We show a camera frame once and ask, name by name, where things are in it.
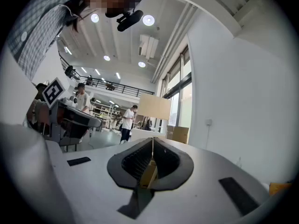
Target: white t-shirt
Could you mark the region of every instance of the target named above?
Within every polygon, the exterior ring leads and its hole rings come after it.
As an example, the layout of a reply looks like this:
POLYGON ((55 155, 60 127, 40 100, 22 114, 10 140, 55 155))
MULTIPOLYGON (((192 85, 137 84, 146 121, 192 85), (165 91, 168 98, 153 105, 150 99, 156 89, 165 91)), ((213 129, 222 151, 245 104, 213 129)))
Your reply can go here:
POLYGON ((90 98, 86 92, 84 92, 83 95, 77 95, 77 108, 82 111, 85 106, 87 106, 87 109, 84 111, 84 113, 89 114, 90 98))
MULTIPOLYGON (((125 112, 125 114, 123 115, 123 117, 132 118, 132 117, 134 117, 134 112, 131 111, 130 109, 127 109, 127 111, 125 112)), ((123 119, 123 121, 122 121, 122 128, 123 129, 129 129, 129 130, 131 130, 132 123, 133 123, 132 119, 123 119)))

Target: checkered shirt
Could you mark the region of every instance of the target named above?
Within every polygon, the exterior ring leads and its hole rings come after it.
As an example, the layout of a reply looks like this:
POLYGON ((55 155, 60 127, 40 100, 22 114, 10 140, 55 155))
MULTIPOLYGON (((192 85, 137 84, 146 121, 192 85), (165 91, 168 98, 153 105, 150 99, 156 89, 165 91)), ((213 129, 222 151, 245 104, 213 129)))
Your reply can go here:
POLYGON ((69 9, 63 6, 68 1, 31 0, 8 34, 8 47, 30 81, 65 20, 71 16, 69 9))

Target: ceiling duct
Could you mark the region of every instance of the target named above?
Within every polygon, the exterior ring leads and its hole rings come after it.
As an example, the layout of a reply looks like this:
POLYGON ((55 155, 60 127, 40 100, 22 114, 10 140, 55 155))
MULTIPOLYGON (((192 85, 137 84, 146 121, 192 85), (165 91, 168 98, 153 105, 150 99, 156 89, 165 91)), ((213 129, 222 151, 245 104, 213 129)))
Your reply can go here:
POLYGON ((159 40, 149 35, 140 35, 138 55, 145 56, 147 60, 154 58, 159 40))

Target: window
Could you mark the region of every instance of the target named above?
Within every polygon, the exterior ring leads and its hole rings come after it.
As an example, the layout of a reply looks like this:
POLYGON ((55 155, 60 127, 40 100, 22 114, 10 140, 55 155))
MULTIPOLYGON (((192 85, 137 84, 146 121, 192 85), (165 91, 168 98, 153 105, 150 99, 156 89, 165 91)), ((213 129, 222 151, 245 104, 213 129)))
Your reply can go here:
POLYGON ((177 93, 176 95, 170 98, 171 109, 170 109, 170 117, 168 122, 168 125, 170 126, 176 126, 177 115, 178 115, 178 98, 179 98, 179 93, 177 93))
POLYGON ((183 68, 183 77, 185 77, 186 75, 188 75, 191 72, 191 61, 189 60, 183 68))
POLYGON ((192 83, 183 89, 179 126, 190 128, 192 111, 192 83))
POLYGON ((188 76, 190 73, 191 61, 186 47, 164 78, 162 96, 171 100, 168 122, 170 126, 178 124, 180 127, 190 128, 192 117, 192 78, 188 76))
POLYGON ((178 59, 169 72, 169 82, 166 92, 168 92, 171 88, 173 88, 177 83, 180 82, 180 76, 180 59, 178 59))

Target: black railing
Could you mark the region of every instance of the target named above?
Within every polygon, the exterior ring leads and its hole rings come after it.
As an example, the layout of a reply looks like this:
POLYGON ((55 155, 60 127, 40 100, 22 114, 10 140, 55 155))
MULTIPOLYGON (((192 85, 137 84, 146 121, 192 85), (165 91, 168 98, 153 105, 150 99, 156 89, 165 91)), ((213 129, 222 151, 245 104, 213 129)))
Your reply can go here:
POLYGON ((146 91, 142 89, 138 89, 132 86, 123 85, 115 82, 110 81, 103 81, 99 79, 93 78, 93 80, 88 80, 88 77, 82 77, 80 76, 79 79, 76 81, 77 83, 84 83, 85 85, 102 88, 109 91, 114 91, 117 93, 122 93, 126 95, 131 95, 135 97, 140 97, 141 94, 150 94, 153 95, 154 92, 146 91))
MULTIPOLYGON (((66 68, 69 67, 70 65, 61 56, 60 56, 60 60, 63 69, 66 70, 66 68)), ((89 86, 93 86, 93 87, 97 87, 109 91, 114 91, 126 95, 131 95, 134 97, 140 97, 141 94, 150 94, 150 95, 155 94, 154 92, 151 91, 146 91, 146 90, 138 89, 132 86, 123 85, 115 82, 103 81, 95 78, 93 78, 93 80, 91 81, 88 80, 88 77, 80 76, 76 71, 73 71, 68 77, 74 80, 76 83, 84 83, 89 86)))

